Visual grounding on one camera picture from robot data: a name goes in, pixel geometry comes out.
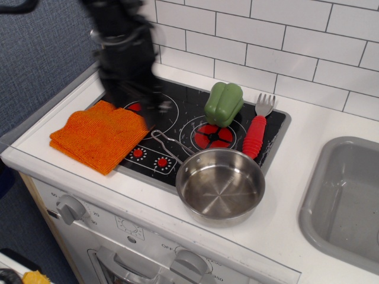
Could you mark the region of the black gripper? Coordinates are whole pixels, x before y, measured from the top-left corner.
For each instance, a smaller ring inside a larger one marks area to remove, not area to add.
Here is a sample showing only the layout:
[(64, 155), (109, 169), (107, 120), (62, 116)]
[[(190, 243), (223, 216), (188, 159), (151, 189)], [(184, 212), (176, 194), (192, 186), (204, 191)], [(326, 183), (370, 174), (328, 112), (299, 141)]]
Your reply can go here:
[(153, 74), (156, 52), (152, 27), (140, 26), (128, 35), (105, 37), (93, 29), (91, 38), (101, 45), (94, 53), (104, 86), (105, 101), (124, 108), (130, 99), (139, 99), (146, 127), (155, 127), (160, 116), (171, 108), (162, 95), (162, 84)]

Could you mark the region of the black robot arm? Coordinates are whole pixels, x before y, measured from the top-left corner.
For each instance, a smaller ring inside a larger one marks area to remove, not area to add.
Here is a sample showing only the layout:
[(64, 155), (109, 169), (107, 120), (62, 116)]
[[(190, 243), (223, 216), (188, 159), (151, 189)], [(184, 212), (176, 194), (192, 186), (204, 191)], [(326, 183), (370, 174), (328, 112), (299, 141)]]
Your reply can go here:
[(171, 106), (152, 72), (153, 26), (139, 14), (143, 1), (83, 1), (83, 5), (95, 25), (91, 37), (101, 45), (94, 56), (108, 99), (117, 107), (126, 98), (138, 100), (147, 128), (153, 129)]

